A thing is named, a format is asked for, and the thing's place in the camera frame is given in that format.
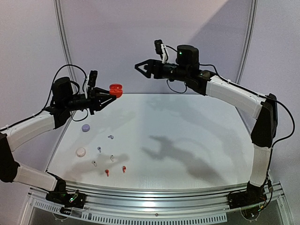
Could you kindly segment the pink-white earbud charging case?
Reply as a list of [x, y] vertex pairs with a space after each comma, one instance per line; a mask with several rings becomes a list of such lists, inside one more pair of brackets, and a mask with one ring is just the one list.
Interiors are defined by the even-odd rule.
[[76, 150], [76, 155], [78, 156], [78, 157], [84, 157], [85, 156], [85, 154], [86, 154], [86, 149], [85, 148], [83, 148], [83, 147], [80, 147], [80, 148], [78, 148], [77, 150]]

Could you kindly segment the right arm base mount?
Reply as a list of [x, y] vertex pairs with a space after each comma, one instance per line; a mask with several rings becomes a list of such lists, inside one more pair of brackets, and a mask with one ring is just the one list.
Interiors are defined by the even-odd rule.
[[251, 209], [256, 208], [258, 212], [263, 211], [271, 202], [273, 192], [267, 197], [264, 189], [237, 190], [227, 195], [227, 203], [230, 209]]

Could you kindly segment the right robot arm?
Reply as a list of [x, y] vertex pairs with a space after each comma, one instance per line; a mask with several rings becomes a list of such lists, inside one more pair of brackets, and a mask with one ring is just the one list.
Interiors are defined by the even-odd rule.
[[222, 78], [217, 72], [201, 70], [199, 50], [191, 45], [177, 46], [175, 63], [169, 63], [166, 45], [155, 45], [160, 60], [148, 59], [135, 64], [135, 69], [147, 78], [181, 81], [194, 92], [217, 98], [248, 113], [256, 120], [251, 132], [254, 159], [249, 184], [242, 200], [253, 204], [260, 198], [261, 187], [270, 167], [271, 148], [278, 125], [276, 96], [263, 96]]

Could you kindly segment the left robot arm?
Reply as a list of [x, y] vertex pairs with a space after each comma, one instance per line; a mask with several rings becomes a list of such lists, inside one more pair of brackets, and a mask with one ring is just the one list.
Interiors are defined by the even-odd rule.
[[56, 80], [51, 87], [52, 100], [38, 115], [28, 120], [5, 128], [0, 133], [0, 180], [5, 183], [19, 182], [35, 186], [46, 191], [59, 203], [66, 203], [70, 194], [62, 185], [61, 178], [34, 168], [21, 165], [13, 158], [13, 151], [45, 132], [62, 127], [71, 117], [73, 111], [88, 110], [90, 115], [101, 111], [123, 94], [122, 85], [111, 84], [109, 90], [95, 87], [96, 75], [88, 81], [84, 94], [74, 93], [73, 81], [68, 77]]

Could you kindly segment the red earbud charging case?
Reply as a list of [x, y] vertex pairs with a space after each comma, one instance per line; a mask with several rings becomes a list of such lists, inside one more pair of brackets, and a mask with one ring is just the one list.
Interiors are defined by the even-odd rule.
[[120, 98], [123, 94], [123, 86], [118, 83], [111, 84], [109, 86], [109, 94], [114, 95], [116, 98]]

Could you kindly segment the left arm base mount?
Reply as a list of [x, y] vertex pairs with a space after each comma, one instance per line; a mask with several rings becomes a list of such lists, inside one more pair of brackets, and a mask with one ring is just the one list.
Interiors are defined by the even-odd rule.
[[83, 209], [86, 202], [87, 195], [76, 190], [73, 193], [67, 191], [50, 191], [46, 194], [45, 199], [64, 205], [65, 208], [79, 208]]

